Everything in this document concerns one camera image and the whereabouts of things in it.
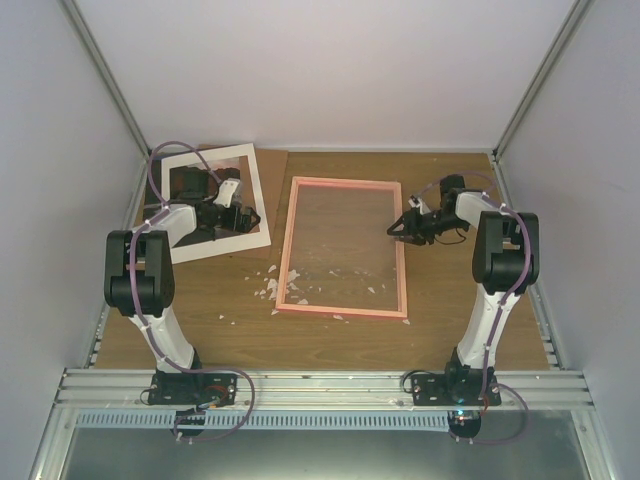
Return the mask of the white photo mat board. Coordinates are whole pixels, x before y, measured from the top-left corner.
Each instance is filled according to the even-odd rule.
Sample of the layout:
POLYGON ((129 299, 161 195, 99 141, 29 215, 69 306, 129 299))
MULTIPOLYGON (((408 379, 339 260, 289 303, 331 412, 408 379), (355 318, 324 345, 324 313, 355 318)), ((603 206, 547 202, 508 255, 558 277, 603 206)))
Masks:
POLYGON ((168 220, 163 220, 161 224, 165 226, 169 232, 171 256, 172 261, 175 264, 267 247, 271 244, 271 234, 269 232, 269 227, 267 226, 267 220, 261 218, 261 222, 258 225, 257 230, 252 233, 222 238, 201 244, 177 247, 178 242, 196 229, 196 213, 195 208, 191 205, 170 202, 170 170, 176 167, 199 163, 203 164, 206 168, 209 168, 210 166, 208 165, 208 161, 216 161, 236 156, 247 156, 249 159, 252 187, 255 199, 258 202, 258 212, 264 214, 262 192, 258 177, 258 170, 255 163, 256 157, 253 145, 244 144, 208 149, 198 153, 183 153, 165 157, 160 161, 160 194, 162 198, 167 200, 170 210, 172 211, 172 217, 168 220))

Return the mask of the pink wooden picture frame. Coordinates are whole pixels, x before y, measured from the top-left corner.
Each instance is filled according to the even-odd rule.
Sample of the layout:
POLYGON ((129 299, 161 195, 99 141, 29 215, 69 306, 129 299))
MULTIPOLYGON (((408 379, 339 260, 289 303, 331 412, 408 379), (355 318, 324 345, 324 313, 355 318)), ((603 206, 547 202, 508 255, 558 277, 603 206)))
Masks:
POLYGON ((276 309, 407 319, 404 246, 387 233, 401 213, 397 182, 294 177, 276 309))

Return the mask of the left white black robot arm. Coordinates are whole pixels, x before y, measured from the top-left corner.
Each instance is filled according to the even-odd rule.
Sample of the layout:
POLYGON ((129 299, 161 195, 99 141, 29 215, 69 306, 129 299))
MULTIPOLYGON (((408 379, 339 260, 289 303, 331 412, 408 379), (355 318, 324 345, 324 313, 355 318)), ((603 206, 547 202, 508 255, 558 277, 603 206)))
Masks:
POLYGON ((252 232, 260 215, 242 201, 237 169, 213 173, 180 167, 175 190, 139 226, 115 230, 106 240, 106 303, 142 333, 156 370, 176 374, 171 391, 185 404, 203 398, 206 380, 195 347, 185 338, 172 307, 175 277, 171 249, 189 236, 216 241, 252 232))

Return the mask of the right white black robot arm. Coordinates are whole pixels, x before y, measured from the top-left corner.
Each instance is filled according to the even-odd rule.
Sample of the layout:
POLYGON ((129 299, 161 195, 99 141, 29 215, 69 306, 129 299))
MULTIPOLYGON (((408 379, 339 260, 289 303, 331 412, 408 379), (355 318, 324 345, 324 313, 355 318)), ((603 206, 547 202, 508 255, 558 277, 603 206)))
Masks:
POLYGON ((540 271, 540 222, 536 214, 517 212, 489 193, 451 174, 435 186, 440 206, 430 210, 420 194, 387 229, 397 241, 432 245, 449 231, 476 230, 472 277, 476 299, 462 340, 445 367, 444 396, 464 405, 489 391, 496 350, 516 303, 534 285, 540 271))

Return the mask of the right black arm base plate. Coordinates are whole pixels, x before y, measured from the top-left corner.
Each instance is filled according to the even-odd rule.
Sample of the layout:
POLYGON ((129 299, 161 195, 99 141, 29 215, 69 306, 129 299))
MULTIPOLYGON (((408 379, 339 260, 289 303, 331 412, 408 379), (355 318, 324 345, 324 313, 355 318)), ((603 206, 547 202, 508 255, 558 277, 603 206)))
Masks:
POLYGON ((500 406, 502 398, 487 387, 480 398, 482 374, 453 380, 444 373, 417 373, 411 376, 411 394, 415 406, 480 407, 500 406))

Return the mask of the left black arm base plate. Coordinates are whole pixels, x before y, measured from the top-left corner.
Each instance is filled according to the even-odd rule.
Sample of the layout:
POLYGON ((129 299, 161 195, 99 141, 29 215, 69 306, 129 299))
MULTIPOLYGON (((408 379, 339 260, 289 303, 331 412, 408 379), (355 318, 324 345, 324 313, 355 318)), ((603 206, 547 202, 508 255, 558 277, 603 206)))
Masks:
POLYGON ((238 377, 229 373, 165 373, 157 371, 143 393, 148 405, 223 407, 235 402, 238 377))

